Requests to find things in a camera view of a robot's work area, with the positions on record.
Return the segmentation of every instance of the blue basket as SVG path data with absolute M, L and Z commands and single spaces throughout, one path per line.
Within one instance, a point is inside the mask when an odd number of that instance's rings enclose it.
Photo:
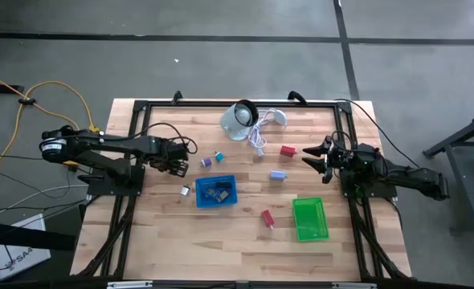
M 226 190 L 229 195 L 222 202 L 218 202 L 211 196 L 206 194 L 208 189 L 215 189 L 220 193 L 221 189 L 217 189 L 215 184 L 219 181 L 231 183 L 231 189 Z M 237 203 L 237 189 L 235 188 L 235 176 L 217 176 L 202 177 L 196 180 L 196 206 L 198 208 L 213 208 L 218 206 L 228 206 Z

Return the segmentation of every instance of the white cable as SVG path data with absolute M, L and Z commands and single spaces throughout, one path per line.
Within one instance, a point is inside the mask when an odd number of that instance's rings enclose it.
M 253 125 L 253 128 L 251 129 L 250 134 L 247 136 L 247 139 L 250 141 L 251 145 L 256 148 L 256 152 L 258 153 L 259 157 L 262 157 L 264 155 L 262 148 L 268 144 L 268 141 L 260 135 L 262 126 L 269 123 L 271 120 L 276 120 L 282 125 L 287 125 L 287 119 L 285 118 L 285 114 L 282 111 L 274 108 L 269 108 L 268 110 L 261 109 L 259 110 L 259 113 L 263 113 L 263 115 L 259 118 L 259 121 Z M 272 118 L 268 118 L 268 114 L 270 113 L 273 113 L 274 115 Z M 279 114 L 283 116 L 282 120 L 278 119 Z
M 33 197 L 35 197 L 35 196 L 37 196 L 37 195 L 40 195 L 40 194 L 42 194 L 42 193 L 51 192 L 51 191 L 54 191 L 54 190 L 57 190 L 57 189 L 85 188 L 85 187 L 88 187 L 88 185 L 71 185 L 71 186 L 69 186 L 69 185 L 62 185 L 62 186 L 55 187 L 55 188 L 45 189 L 45 190 L 42 190 L 42 191 L 40 191 L 40 192 L 34 193 L 34 194 L 32 194 L 32 195 L 30 195 L 30 196 L 28 196 L 28 197 L 23 198 L 21 201 L 18 201 L 18 202 L 16 202 L 16 203 L 14 203 L 13 205 L 10 205 L 10 206 L 7 207 L 6 209 L 10 209 L 10 208 L 12 208 L 12 207 L 15 207 L 15 206 L 21 204 L 22 202 L 24 202 L 24 201 L 26 201 L 26 200 L 29 200 L 29 199 L 31 199 L 31 198 L 33 198 Z M 3 213 L 3 212 L 5 212 L 6 209 L 1 210 L 1 211 L 0 211 L 0 214 Z

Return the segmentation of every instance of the red object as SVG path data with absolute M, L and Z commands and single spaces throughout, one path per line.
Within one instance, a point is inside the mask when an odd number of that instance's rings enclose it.
M 264 221 L 266 222 L 266 226 L 272 229 L 272 226 L 275 225 L 275 220 L 272 219 L 271 213 L 269 213 L 269 210 L 265 210 L 262 212 L 262 218 L 264 218 Z
M 282 149 L 280 150 L 280 155 L 284 155 L 286 157 L 292 157 L 296 153 L 296 148 L 291 148 L 285 145 L 282 145 Z

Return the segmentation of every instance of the cable clip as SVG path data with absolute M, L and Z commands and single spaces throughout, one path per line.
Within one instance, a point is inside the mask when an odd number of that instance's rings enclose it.
M 35 103 L 37 103 L 37 100 L 31 99 L 31 98 L 27 98 L 27 99 L 20 98 L 18 99 L 18 102 L 22 105 L 34 105 Z

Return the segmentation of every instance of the wooden table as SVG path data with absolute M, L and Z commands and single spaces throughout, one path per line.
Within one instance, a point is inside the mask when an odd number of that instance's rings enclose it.
M 106 133 L 127 136 L 134 99 L 115 99 Z M 374 117 L 372 103 L 360 105 Z M 260 160 L 246 141 L 232 141 L 219 127 L 223 108 L 153 108 L 150 123 L 165 121 L 197 141 L 199 151 L 190 156 L 185 178 L 146 169 L 142 195 L 137 199 L 125 268 L 126 279 L 190 280 L 359 280 L 357 256 L 347 201 L 339 180 L 321 184 L 321 175 L 306 165 L 302 148 L 319 145 L 335 130 L 333 113 L 324 108 L 286 108 L 288 126 L 267 124 L 268 140 Z M 353 108 L 358 142 L 381 147 L 377 128 Z M 154 136 L 175 136 L 166 126 L 150 130 Z M 293 158 L 279 154 L 281 145 L 296 147 Z M 202 168 L 204 157 L 222 152 L 223 163 Z M 288 173 L 281 182 L 269 181 L 271 170 Z M 234 206 L 198 209 L 195 192 L 182 197 L 180 189 L 199 177 L 234 174 L 239 202 Z M 292 199 L 322 197 L 330 238 L 323 242 L 297 241 Z M 72 274 L 81 271 L 107 238 L 114 197 L 100 197 L 88 207 Z M 371 199 L 377 239 L 401 271 L 410 275 L 398 215 L 383 199 Z M 260 217 L 269 210 L 275 228 Z M 119 244 L 115 245 L 112 266 Z M 365 247 L 371 272 L 369 247 Z

